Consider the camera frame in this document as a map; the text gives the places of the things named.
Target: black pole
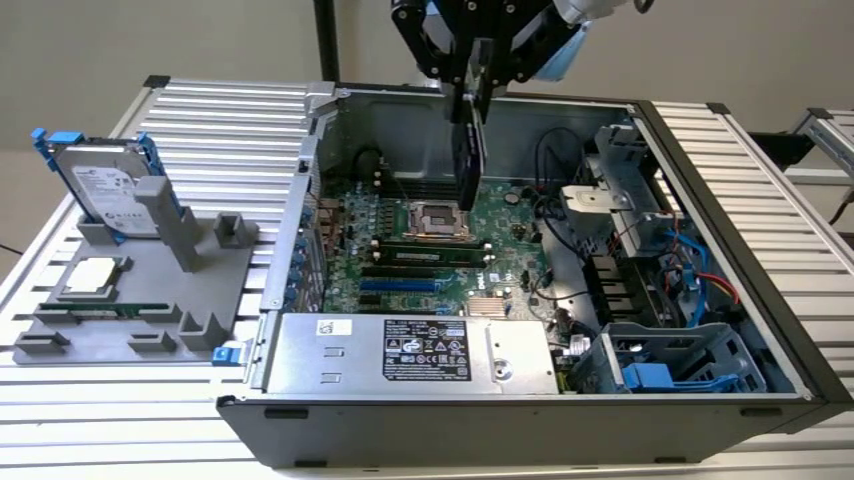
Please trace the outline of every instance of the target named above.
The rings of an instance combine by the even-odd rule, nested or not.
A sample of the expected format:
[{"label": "black pole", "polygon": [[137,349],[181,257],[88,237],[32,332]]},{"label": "black pole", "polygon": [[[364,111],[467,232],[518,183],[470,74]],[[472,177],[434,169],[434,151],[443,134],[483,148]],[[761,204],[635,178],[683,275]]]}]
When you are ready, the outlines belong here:
[{"label": "black pole", "polygon": [[340,81],[338,69],[338,31],[335,27],[335,0],[315,0],[315,25],[318,50],[320,51],[320,74],[327,82]]}]

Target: cpu socket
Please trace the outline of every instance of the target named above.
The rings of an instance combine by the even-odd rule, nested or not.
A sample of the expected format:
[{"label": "cpu socket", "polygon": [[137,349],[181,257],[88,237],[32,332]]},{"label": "cpu socket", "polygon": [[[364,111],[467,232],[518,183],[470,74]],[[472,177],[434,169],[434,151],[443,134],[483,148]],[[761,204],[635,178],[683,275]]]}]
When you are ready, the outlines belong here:
[{"label": "cpu socket", "polygon": [[415,240],[470,242],[475,236],[468,230],[468,212],[454,202],[412,202],[410,231],[403,236]]}]

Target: power supply label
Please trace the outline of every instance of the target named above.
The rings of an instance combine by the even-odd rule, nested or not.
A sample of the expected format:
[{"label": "power supply label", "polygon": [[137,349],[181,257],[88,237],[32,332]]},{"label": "power supply label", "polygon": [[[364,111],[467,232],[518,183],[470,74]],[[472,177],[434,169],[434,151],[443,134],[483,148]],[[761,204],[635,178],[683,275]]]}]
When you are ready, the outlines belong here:
[{"label": "power supply label", "polygon": [[383,376],[392,382],[470,382],[462,320],[386,320]]}]

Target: green motherboard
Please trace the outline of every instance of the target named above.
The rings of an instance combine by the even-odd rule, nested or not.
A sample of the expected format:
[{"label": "green motherboard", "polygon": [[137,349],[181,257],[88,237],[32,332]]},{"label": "green motherboard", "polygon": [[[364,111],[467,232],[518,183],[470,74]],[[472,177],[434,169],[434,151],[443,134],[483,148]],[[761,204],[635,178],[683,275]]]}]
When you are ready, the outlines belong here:
[{"label": "green motherboard", "polygon": [[[531,300],[530,287],[526,285],[523,288],[522,285],[523,278],[532,280],[546,270],[546,258],[531,204],[522,199],[520,193],[522,188],[508,183],[482,185],[475,207],[466,215],[464,230],[468,243],[488,243],[487,261],[475,268],[422,268],[435,286],[434,291],[426,292],[366,291],[363,282],[366,272],[376,265],[371,257],[372,241],[374,245],[378,239],[394,245],[410,242],[424,251],[432,247],[436,252],[442,251],[446,244],[418,242],[411,235],[414,208],[424,204],[431,208],[442,202],[384,198],[362,185],[328,194],[324,202],[335,205],[338,220],[328,222],[326,228],[327,233],[338,237],[331,238],[327,245],[328,282],[323,310],[342,313],[476,314],[467,306],[478,303],[476,299],[492,298],[502,300],[499,305],[510,319],[547,318],[551,305],[536,297]],[[371,298],[370,306],[360,302],[366,295]]]}]

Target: green circuit board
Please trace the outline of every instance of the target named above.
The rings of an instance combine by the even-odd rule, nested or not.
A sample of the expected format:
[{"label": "green circuit board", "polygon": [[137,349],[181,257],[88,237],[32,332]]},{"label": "green circuit board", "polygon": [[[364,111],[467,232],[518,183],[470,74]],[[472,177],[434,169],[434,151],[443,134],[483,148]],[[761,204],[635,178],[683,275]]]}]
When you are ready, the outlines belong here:
[{"label": "green circuit board", "polygon": [[[500,297],[504,299],[508,318],[547,317],[551,306],[530,306],[530,292],[520,285],[524,271],[535,279],[546,269],[542,245],[532,241],[535,228],[531,205],[523,199],[515,205],[510,204],[504,200],[507,193],[519,195],[520,187],[508,183],[483,184],[467,219],[470,234],[476,242],[486,241],[491,244],[495,259],[484,268],[436,269],[436,291],[424,293],[360,290],[360,282],[366,278],[363,269],[374,265],[371,240],[379,237],[388,241],[412,241],[406,233],[411,229],[410,211],[414,201],[380,198],[376,192],[362,189],[360,186],[328,195],[342,207],[338,230],[342,234],[347,231],[352,234],[336,240],[335,251],[327,255],[328,281],[323,310],[340,313],[378,310],[459,315],[464,312],[470,298]],[[379,295],[379,303],[370,307],[362,305],[359,297],[363,294],[372,294],[375,298]]]}]

